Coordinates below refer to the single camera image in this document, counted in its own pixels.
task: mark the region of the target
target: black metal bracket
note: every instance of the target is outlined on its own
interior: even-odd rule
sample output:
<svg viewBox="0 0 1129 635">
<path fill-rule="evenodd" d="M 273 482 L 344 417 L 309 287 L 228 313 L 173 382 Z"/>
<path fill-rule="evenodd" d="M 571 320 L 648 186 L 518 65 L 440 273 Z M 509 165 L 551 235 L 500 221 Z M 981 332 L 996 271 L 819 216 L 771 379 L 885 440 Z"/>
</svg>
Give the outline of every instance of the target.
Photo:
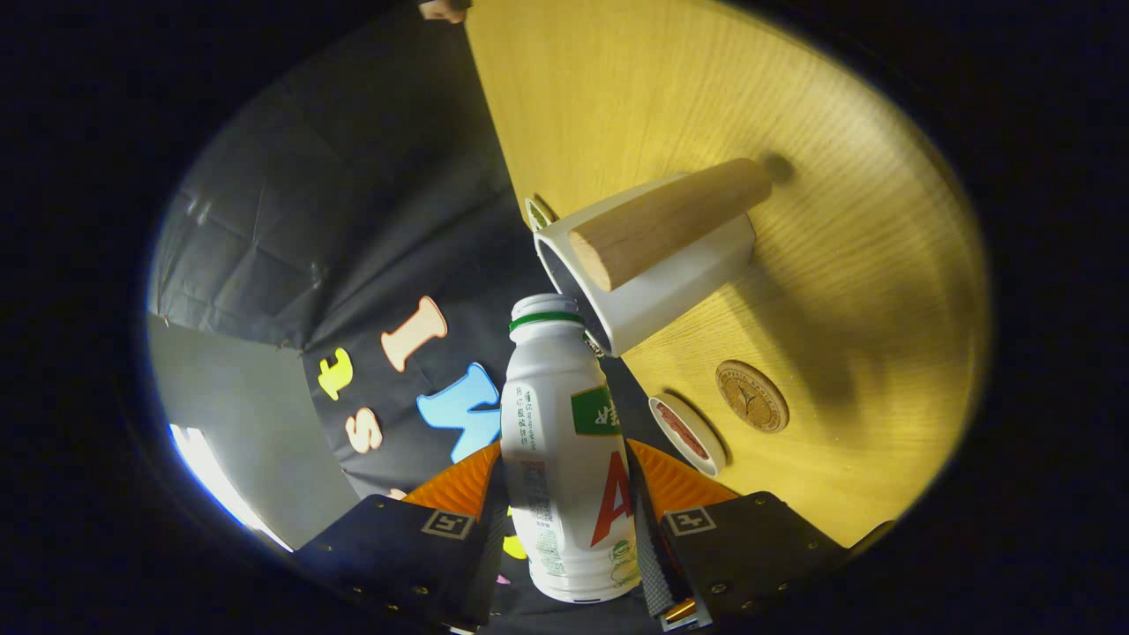
<svg viewBox="0 0 1129 635">
<path fill-rule="evenodd" d="M 694 600 L 692 616 L 660 618 L 664 632 L 724 628 L 803 589 L 848 555 L 768 492 L 668 511 L 659 528 Z"/>
<path fill-rule="evenodd" d="M 419 633 L 474 630 L 490 619 L 507 504 L 499 460 L 481 521 L 373 495 L 295 551 L 295 562 L 365 608 L 409 618 Z"/>
</svg>

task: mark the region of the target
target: orange gripper pad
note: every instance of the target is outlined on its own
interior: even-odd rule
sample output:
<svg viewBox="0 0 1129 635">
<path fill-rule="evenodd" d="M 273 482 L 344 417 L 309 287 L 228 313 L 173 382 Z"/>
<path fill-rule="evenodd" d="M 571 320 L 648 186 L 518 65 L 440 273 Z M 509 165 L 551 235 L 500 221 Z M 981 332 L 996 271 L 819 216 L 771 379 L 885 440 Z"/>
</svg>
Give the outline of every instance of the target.
<svg viewBox="0 0 1129 635">
<path fill-rule="evenodd" d="M 404 503 L 455 512 L 482 520 L 482 504 L 495 461 L 501 454 L 496 441 L 431 477 L 404 497 Z"/>
<path fill-rule="evenodd" d="M 633 438 L 629 438 L 628 443 L 642 468 L 656 520 L 671 510 L 712 505 L 737 498 L 736 494 L 721 484 L 662 450 Z"/>
</svg>

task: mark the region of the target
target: round wooden coaster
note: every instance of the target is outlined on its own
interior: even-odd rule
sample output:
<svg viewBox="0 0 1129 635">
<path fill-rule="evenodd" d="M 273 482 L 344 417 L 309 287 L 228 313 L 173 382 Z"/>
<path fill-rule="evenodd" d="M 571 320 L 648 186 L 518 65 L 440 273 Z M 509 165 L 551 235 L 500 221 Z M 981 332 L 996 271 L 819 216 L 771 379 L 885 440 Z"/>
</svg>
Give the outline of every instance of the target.
<svg viewBox="0 0 1129 635">
<path fill-rule="evenodd" d="M 788 403 L 763 373 L 729 359 L 717 367 L 717 388 L 743 421 L 765 433 L 788 426 Z"/>
</svg>

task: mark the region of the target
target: blue foam letter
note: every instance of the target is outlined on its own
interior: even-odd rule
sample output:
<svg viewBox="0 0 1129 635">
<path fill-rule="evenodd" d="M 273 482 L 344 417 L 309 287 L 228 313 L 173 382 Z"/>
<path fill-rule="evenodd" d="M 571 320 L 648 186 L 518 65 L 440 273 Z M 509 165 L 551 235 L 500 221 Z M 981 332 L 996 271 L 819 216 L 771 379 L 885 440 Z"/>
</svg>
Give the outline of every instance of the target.
<svg viewBox="0 0 1129 635">
<path fill-rule="evenodd" d="M 471 408 L 498 402 L 498 389 L 487 376 L 485 368 L 474 363 L 457 382 L 430 395 L 415 398 L 415 408 L 432 428 L 463 428 L 463 434 L 450 451 L 450 462 L 457 463 L 474 452 L 493 443 L 501 432 L 501 410 Z"/>
</svg>

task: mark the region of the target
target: white cup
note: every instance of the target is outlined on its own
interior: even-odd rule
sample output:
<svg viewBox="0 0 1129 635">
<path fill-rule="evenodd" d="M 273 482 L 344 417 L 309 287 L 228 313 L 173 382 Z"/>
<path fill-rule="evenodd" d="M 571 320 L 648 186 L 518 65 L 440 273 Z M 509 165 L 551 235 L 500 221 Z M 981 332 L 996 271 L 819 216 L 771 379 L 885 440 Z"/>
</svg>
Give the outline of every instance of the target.
<svg viewBox="0 0 1129 635">
<path fill-rule="evenodd" d="M 533 234 L 537 258 L 557 292 L 576 298 L 588 337 L 612 357 L 620 357 L 690 311 L 739 275 L 752 258 L 756 235 L 742 214 L 612 292 L 592 281 L 572 251 L 569 230 L 683 176 L 676 174 L 620 192 Z"/>
</svg>

